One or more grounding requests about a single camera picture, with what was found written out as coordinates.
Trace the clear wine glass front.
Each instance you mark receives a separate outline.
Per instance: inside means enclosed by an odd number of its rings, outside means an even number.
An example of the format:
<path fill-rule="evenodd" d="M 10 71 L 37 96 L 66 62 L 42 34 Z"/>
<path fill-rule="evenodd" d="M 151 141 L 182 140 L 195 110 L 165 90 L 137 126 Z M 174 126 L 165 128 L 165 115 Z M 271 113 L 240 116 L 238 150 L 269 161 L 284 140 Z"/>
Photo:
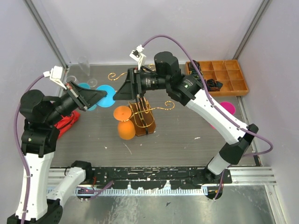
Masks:
<path fill-rule="evenodd" d="M 78 58 L 78 65 L 87 76 L 90 76 L 90 64 L 85 56 Z"/>

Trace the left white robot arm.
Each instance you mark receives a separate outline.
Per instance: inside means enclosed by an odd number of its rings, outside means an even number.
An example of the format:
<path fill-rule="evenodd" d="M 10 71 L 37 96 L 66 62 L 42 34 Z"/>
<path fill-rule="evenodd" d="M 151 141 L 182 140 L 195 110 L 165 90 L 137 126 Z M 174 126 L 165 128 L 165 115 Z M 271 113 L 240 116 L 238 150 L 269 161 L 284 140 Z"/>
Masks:
<path fill-rule="evenodd" d="M 56 124 L 77 109 L 87 110 L 107 96 L 106 91 L 82 88 L 68 82 L 61 97 L 45 96 L 28 90 L 20 99 L 18 112 L 25 118 L 18 150 L 24 161 L 21 197 L 8 224 L 57 224 L 63 207 L 78 185 L 93 181 L 93 168 L 86 161 L 75 161 L 52 193 L 47 192 L 50 165 L 60 134 Z"/>

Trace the pink wine glass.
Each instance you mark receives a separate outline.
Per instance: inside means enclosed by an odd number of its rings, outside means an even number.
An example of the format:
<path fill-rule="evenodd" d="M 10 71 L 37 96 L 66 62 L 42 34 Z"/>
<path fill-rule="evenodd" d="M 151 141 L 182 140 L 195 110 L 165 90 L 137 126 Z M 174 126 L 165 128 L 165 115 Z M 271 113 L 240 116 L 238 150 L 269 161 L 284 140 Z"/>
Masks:
<path fill-rule="evenodd" d="M 235 114 L 235 111 L 236 111 L 236 108 L 235 106 L 228 102 L 228 101 L 223 101 L 223 102 L 220 102 L 220 105 L 226 109 L 230 114 L 234 115 Z"/>

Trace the light blue wine glass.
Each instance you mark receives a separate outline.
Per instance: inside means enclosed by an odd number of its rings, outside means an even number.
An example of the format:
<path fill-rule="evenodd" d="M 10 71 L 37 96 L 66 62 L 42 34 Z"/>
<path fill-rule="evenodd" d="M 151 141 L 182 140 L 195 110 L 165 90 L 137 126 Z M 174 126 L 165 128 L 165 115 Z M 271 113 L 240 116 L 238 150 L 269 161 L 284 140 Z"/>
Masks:
<path fill-rule="evenodd" d="M 79 83 L 78 85 L 79 85 L 79 87 L 82 87 L 82 88 L 85 88 L 85 89 L 89 89 L 89 90 L 91 89 L 91 87 L 90 87 L 90 85 L 88 83 Z M 93 105 L 92 107 L 90 107 L 87 110 L 88 111 L 93 111 L 93 110 L 96 109 L 96 107 L 97 107 L 97 105 L 95 104 L 95 105 Z"/>

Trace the red cloth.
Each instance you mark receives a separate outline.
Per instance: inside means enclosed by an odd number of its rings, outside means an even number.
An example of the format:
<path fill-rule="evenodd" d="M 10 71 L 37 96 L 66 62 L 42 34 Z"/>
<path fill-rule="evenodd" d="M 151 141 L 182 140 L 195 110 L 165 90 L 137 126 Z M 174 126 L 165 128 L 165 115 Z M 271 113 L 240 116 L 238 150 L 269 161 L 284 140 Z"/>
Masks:
<path fill-rule="evenodd" d="M 77 110 L 68 115 L 59 115 L 59 121 L 54 125 L 59 130 L 58 139 L 60 139 L 73 125 L 79 120 L 80 113 Z"/>

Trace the wooden compartment tray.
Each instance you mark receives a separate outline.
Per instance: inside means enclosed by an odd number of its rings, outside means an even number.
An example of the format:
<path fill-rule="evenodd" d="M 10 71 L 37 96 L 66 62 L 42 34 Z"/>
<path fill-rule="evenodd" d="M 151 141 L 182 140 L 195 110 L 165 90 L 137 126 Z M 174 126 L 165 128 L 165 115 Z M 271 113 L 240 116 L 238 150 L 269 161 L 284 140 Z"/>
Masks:
<path fill-rule="evenodd" d="M 197 61 L 213 97 L 245 96 L 249 89 L 237 60 Z"/>

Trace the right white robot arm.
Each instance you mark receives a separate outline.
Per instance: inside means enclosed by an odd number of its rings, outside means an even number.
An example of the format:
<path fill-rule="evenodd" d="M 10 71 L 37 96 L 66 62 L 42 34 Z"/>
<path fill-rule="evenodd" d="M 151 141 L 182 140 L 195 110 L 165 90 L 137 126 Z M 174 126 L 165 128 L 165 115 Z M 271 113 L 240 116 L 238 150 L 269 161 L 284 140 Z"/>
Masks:
<path fill-rule="evenodd" d="M 133 50 L 129 56 L 137 61 L 138 66 L 127 70 L 125 82 L 114 95 L 114 100 L 136 100 L 146 91 L 166 90 L 171 99 L 204 118 L 226 141 L 204 169 L 207 182 L 217 183 L 226 168 L 239 163 L 258 127 L 247 125 L 225 110 L 206 94 L 198 78 L 182 74 L 178 59 L 171 52 L 164 51 L 154 56 L 155 71 L 144 66 L 146 56 L 143 53 Z"/>

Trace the orange wine glass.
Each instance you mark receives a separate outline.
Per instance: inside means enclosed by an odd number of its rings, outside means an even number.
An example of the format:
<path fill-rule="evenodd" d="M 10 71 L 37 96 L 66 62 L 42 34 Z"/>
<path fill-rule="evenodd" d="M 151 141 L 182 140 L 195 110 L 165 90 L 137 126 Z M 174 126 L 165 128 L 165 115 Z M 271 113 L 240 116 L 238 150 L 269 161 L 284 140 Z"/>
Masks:
<path fill-rule="evenodd" d="M 118 106 L 114 110 L 114 118 L 119 121 L 117 130 L 119 137 L 124 140 L 130 140 L 135 137 L 135 126 L 130 120 L 132 111 L 128 106 Z"/>

